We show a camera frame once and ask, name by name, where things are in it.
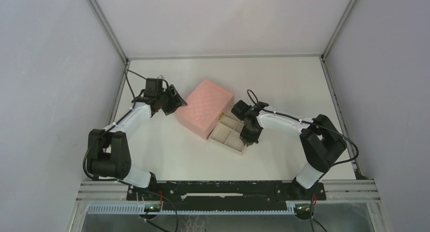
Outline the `pink jewelry drawer tray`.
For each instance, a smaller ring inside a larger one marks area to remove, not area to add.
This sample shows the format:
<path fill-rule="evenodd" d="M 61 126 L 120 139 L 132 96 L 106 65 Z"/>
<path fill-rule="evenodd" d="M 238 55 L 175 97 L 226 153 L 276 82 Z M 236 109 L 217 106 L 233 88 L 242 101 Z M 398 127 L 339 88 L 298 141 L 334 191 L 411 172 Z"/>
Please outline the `pink jewelry drawer tray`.
<path fill-rule="evenodd" d="M 223 115 L 208 137 L 208 141 L 219 145 L 240 156 L 246 151 L 246 145 L 240 139 L 240 132 L 244 127 L 243 121 L 236 117 Z"/>

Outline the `pink jewelry box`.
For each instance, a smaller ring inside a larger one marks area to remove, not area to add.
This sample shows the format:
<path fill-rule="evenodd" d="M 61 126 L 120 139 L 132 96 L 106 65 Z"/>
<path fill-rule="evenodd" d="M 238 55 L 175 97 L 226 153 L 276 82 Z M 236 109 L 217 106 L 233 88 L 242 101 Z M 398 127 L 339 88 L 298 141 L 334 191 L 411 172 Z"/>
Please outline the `pink jewelry box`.
<path fill-rule="evenodd" d="M 208 139 L 219 122 L 233 106 L 234 94 L 204 79 L 187 97 L 187 105 L 175 111 L 178 122 L 197 136 Z"/>

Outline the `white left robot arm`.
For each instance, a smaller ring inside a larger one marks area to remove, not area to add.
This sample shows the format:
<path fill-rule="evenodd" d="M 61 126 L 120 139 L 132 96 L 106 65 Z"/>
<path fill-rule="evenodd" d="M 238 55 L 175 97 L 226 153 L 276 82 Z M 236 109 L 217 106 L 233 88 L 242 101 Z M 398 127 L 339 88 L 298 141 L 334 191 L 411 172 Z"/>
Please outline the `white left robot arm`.
<path fill-rule="evenodd" d="M 175 86 L 165 79 L 146 79 L 145 88 L 132 99 L 129 110 L 121 118 L 102 129 L 90 131 L 83 158 L 85 175 L 91 180 L 104 177 L 139 187 L 142 197 L 154 199 L 159 192 L 157 184 L 152 183 L 156 177 L 132 163 L 128 141 L 159 110 L 170 115 L 186 105 Z"/>

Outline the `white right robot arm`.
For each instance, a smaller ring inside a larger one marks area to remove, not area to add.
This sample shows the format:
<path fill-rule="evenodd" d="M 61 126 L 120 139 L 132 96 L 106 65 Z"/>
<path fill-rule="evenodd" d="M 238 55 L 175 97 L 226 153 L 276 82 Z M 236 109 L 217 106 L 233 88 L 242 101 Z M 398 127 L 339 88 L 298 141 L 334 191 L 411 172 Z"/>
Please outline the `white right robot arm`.
<path fill-rule="evenodd" d="M 258 143 L 265 129 L 291 133 L 299 138 L 306 163 L 293 180 L 293 193 L 301 200 L 312 195 L 313 186 L 347 149 L 344 135 L 323 114 L 315 118 L 294 117 L 270 109 L 265 102 L 248 105 L 242 100 L 233 105 L 231 112 L 244 124 L 239 137 L 245 146 Z"/>

